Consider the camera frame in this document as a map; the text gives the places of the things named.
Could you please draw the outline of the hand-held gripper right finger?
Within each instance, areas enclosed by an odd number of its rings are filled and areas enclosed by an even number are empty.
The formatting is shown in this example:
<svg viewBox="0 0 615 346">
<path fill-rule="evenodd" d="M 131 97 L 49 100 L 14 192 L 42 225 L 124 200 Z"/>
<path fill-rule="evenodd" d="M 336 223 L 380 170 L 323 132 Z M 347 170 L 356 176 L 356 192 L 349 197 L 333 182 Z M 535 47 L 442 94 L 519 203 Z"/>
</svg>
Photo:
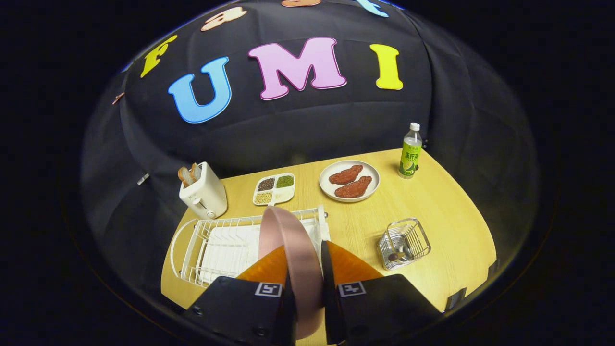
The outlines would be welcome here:
<svg viewBox="0 0 615 346">
<path fill-rule="evenodd" d="M 404 346 L 441 312 L 402 274 L 384 276 L 332 241 L 321 243 L 327 344 Z"/>
</svg>

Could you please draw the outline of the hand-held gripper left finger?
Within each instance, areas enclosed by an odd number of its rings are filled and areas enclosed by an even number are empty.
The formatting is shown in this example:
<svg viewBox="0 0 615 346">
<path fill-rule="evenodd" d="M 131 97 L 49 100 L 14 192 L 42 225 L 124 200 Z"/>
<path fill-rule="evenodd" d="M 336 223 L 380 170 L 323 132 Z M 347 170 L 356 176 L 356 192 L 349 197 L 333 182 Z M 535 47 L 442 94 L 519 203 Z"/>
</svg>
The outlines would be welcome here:
<svg viewBox="0 0 615 346">
<path fill-rule="evenodd" d="M 298 309 L 285 248 L 236 278 L 219 276 L 183 313 L 222 346 L 294 346 Z"/>
</svg>

